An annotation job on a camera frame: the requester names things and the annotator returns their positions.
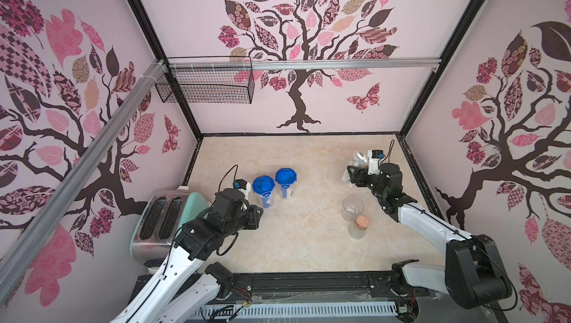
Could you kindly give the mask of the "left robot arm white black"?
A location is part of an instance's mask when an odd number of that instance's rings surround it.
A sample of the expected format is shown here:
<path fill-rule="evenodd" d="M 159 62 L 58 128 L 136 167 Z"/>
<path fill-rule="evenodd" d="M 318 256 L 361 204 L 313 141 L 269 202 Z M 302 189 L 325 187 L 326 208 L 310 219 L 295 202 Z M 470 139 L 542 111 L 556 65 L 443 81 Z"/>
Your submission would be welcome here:
<path fill-rule="evenodd" d="M 179 290 L 227 237 L 258 229 L 263 213 L 262 207 L 248 202 L 242 189 L 217 193 L 212 206 L 182 226 L 157 272 L 112 321 L 187 321 L 218 296 L 232 273 L 219 263 L 211 264 L 191 287 Z"/>

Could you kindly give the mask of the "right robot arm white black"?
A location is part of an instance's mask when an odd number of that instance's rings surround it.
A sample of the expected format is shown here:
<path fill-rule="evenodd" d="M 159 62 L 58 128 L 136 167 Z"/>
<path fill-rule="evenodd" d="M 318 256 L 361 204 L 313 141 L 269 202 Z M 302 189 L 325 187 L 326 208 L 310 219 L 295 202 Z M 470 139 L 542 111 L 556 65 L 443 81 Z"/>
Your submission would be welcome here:
<path fill-rule="evenodd" d="M 375 171 L 349 165 L 349 181 L 369 189 L 383 212 L 425 238 L 445 259 L 444 266 L 407 260 L 392 266 L 393 280 L 401 287 L 421 287 L 449 295 L 461 308 L 489 306 L 514 296 L 514 286 L 496 243 L 487 235 L 458 229 L 403 191 L 398 165 L 383 163 Z"/>

